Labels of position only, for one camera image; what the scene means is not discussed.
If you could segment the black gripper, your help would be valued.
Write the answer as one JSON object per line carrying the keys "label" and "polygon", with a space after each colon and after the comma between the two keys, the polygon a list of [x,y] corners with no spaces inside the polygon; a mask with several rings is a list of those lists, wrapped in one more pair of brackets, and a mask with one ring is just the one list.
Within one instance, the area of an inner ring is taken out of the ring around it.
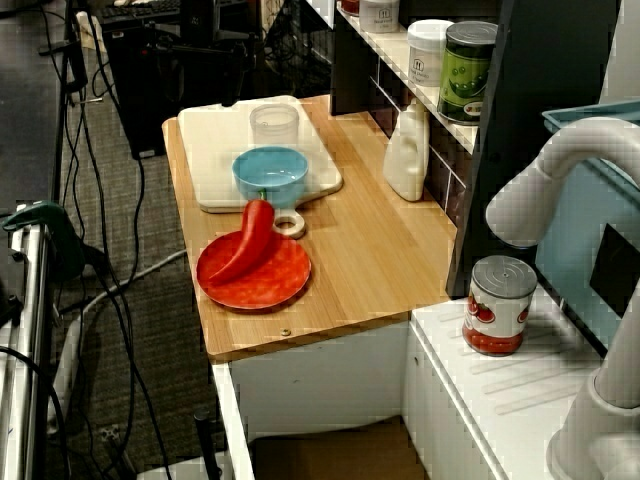
{"label": "black gripper", "polygon": [[153,51],[157,89],[167,101],[172,96],[171,60],[166,54],[234,54],[230,93],[239,100],[244,77],[254,68],[254,34],[220,28],[219,1],[182,1],[177,39],[169,33],[149,30],[147,48]]}

